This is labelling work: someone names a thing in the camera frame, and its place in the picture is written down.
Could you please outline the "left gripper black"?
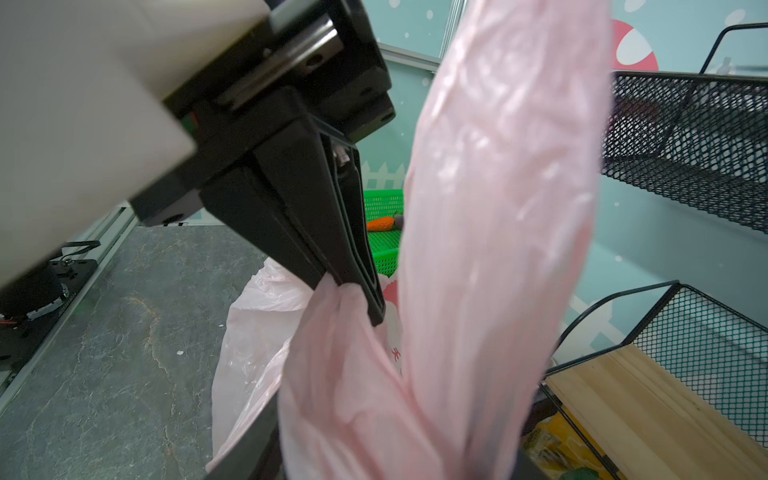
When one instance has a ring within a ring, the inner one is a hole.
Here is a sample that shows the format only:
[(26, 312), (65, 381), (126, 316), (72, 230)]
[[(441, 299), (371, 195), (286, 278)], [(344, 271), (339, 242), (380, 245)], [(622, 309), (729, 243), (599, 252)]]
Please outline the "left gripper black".
[(196, 151), (129, 203), (145, 225), (175, 223), (201, 192), (309, 287), (325, 274), (360, 286), (377, 326), (386, 307), (352, 145), (394, 119), (391, 87), (362, 2), (284, 1), (161, 93)]

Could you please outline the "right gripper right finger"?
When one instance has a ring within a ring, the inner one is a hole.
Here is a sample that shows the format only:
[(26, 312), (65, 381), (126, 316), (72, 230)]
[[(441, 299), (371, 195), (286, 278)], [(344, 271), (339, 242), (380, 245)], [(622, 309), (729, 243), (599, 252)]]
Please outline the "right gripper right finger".
[(548, 480), (543, 471), (525, 454), (518, 450), (510, 480)]

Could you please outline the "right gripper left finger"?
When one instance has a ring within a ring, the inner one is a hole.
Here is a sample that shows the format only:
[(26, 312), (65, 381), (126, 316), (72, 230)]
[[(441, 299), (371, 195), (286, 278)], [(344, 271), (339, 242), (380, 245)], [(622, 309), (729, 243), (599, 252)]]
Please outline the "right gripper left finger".
[(274, 394), (254, 423), (207, 480), (272, 480), (282, 478), (282, 454)]

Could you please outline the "pink plastic grocery bag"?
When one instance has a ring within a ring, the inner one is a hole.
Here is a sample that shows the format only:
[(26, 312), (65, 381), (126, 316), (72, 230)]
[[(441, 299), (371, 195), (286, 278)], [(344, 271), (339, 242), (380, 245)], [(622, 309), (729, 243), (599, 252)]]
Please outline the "pink plastic grocery bag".
[(291, 479), (510, 476), (591, 243), (613, 56), (608, 1), (469, 3), (416, 126), (398, 352), (358, 285), (267, 259), (229, 310), (209, 473), (278, 394)]

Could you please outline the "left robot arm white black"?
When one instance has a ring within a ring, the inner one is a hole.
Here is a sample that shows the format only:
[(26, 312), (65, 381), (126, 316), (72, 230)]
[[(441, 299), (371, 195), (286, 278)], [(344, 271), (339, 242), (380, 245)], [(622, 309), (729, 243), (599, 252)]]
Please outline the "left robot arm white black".
[(381, 323), (356, 145), (390, 88), (360, 1), (3, 2), (2, 284), (121, 202), (203, 209)]

